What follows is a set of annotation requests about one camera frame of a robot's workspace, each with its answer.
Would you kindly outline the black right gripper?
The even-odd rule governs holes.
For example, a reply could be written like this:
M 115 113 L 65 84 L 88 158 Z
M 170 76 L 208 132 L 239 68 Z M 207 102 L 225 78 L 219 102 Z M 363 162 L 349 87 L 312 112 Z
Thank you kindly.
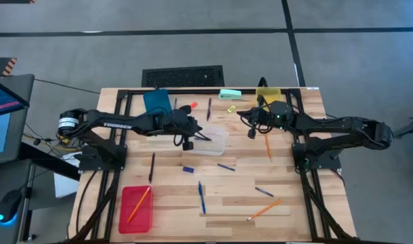
M 242 117 L 243 124 L 250 126 L 249 133 L 268 133 L 272 130 L 272 127 L 269 126 L 271 115 L 265 108 L 270 109 L 271 103 L 268 104 L 262 95 L 258 95 L 256 107 L 252 107 L 250 110 L 237 112 L 240 116 L 250 116 Z

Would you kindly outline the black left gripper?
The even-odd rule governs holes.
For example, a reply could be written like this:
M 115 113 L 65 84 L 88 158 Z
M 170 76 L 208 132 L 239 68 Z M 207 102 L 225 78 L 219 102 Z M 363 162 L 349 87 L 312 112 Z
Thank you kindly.
M 203 120 L 200 117 L 191 116 L 190 105 L 181 106 L 165 114 L 166 135 L 203 136 L 201 133 Z

